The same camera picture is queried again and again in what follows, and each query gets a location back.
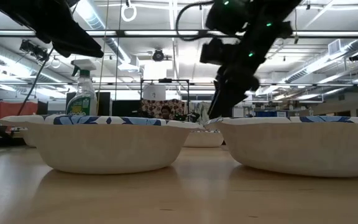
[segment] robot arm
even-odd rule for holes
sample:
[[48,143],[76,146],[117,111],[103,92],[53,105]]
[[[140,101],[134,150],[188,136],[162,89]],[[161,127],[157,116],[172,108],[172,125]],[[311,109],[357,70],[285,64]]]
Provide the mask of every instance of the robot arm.
[[101,46],[74,20],[70,7],[79,0],[0,0],[0,11],[22,26],[35,31],[36,36],[64,57],[80,54],[102,57]]
[[222,40],[214,37],[202,48],[200,62],[221,66],[214,82],[216,91],[208,111],[209,118],[221,116],[224,110],[246,99],[246,91],[258,89],[259,81],[254,73],[265,62],[265,56],[275,39],[285,39],[292,35],[290,22],[283,20],[300,2],[301,0],[214,0],[206,27],[227,35],[245,33],[238,44],[223,44]]

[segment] hanging ring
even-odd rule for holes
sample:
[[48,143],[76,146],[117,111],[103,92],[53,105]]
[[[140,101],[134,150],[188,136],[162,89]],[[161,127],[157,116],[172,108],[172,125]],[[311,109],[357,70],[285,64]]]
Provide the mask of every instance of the hanging ring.
[[[132,17],[127,18],[125,16],[125,9],[132,9],[134,11]],[[122,20],[125,22],[133,21],[136,18],[136,15],[137,15],[137,10],[136,10],[135,6],[130,5],[130,6],[124,6],[121,8],[121,17],[122,17]]]

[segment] metal frame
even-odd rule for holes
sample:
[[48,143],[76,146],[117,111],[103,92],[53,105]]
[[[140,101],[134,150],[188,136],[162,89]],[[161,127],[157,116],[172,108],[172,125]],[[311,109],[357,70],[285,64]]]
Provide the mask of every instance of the metal frame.
[[[143,80],[147,82],[158,82],[158,80]],[[190,80],[172,80],[180,81],[180,82],[187,82],[188,89],[190,86],[214,86],[214,83],[190,83]],[[0,82],[3,85],[32,85],[32,82]],[[98,86],[99,82],[94,82],[94,86]],[[140,85],[140,89],[142,89],[142,80],[141,82],[133,82],[133,83],[111,83],[111,82],[101,82],[102,86],[125,86],[125,85]],[[76,85],[75,83],[37,83],[37,85]],[[177,86],[180,85],[179,83],[163,83],[163,85],[167,86]],[[337,84],[337,83],[261,83],[260,86],[323,86],[323,87],[358,87],[358,84]]]
[[[171,80],[173,82],[177,82],[180,85],[180,82],[187,82],[187,114],[190,114],[190,80]],[[142,100],[143,100],[143,83],[144,82],[159,82],[159,80],[145,80],[145,79],[140,79],[140,108],[142,107]]]
[[[124,37],[124,38],[147,38],[147,37],[220,37],[233,38],[235,35],[226,35],[215,30],[179,30],[180,35],[175,30],[85,30],[93,38],[104,37]],[[302,39],[358,39],[358,30],[301,30],[297,36]],[[32,30],[1,30],[0,37],[25,37],[35,38]],[[289,38],[295,38],[295,32]]]

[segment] bowl rim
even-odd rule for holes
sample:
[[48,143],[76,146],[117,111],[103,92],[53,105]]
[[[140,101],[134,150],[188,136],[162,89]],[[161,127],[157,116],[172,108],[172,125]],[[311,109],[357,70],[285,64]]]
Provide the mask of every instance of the bowl rim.
[[173,121],[157,118],[132,118],[119,116],[83,116],[83,115],[27,115],[7,116],[0,119],[2,123],[36,123],[52,125],[79,125],[79,124],[133,124],[141,126],[170,126],[177,128],[204,129],[202,125],[185,121]]
[[230,125],[247,124],[288,124],[288,123],[351,123],[358,124],[358,117],[348,116],[299,116],[299,117],[266,117],[266,118],[216,118],[209,120],[205,126],[214,123],[224,123]]

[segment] bottle label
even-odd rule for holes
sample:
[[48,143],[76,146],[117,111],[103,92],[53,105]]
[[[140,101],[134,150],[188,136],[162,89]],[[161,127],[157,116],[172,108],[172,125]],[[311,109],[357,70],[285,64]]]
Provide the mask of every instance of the bottle label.
[[67,106],[67,115],[90,115],[90,103],[90,97],[73,100]]

